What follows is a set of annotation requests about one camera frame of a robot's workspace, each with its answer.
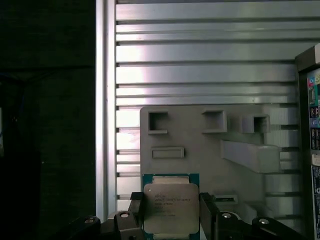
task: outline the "square opening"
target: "square opening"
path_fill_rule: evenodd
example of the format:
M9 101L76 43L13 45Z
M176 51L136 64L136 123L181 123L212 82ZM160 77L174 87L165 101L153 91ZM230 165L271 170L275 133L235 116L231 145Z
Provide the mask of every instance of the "square opening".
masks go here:
M268 119L264 116L253 117L253 129L255 133L268 132Z
M167 133L168 121L167 112L149 112L149 131Z
M208 110L205 115L203 133L224 133L227 131L226 113L223 110Z

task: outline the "dark background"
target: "dark background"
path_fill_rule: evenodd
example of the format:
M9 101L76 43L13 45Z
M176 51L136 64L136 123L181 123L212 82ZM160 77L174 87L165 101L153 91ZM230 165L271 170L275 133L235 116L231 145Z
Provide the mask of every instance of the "dark background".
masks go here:
M2 194L40 239L95 214L95 11L94 0L0 1L0 73L19 80L0 76Z

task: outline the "round bolt head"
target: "round bolt head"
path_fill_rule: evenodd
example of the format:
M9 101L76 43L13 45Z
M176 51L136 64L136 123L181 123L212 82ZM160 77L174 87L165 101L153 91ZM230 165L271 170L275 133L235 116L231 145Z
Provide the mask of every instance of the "round bolt head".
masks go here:
M269 221L268 221L267 219L264 219L264 218L261 218L261 219L259 220L259 222L260 222L261 224L269 224Z
M229 219L229 218L231 218L231 214L230 213L224 213L224 214L222 214L222 216L224 217L224 218L226 218L226 219Z
M91 224L93 222L94 222L94 220L92 218L89 218L89 219L84 221L85 224Z
M127 217L129 217L129 214L128 214L128 213L122 213L120 216L121 216L122 218L127 218Z

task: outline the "vertical metal rail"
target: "vertical metal rail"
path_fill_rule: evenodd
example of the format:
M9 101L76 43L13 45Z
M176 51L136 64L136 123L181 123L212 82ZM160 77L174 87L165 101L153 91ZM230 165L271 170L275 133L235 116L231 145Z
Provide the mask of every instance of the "vertical metal rail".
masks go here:
M95 204L104 222L116 210L116 2L96 0Z

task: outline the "corrugated metal wall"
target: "corrugated metal wall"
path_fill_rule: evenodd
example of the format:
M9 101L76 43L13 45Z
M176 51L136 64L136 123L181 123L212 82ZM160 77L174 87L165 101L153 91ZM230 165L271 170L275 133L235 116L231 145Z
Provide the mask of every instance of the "corrugated metal wall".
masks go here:
M131 192L141 190L141 107L260 104L272 124L264 141L282 151L283 172L265 176L266 204L299 229L293 59L320 41L319 9L319 1L118 4L117 209L128 209Z

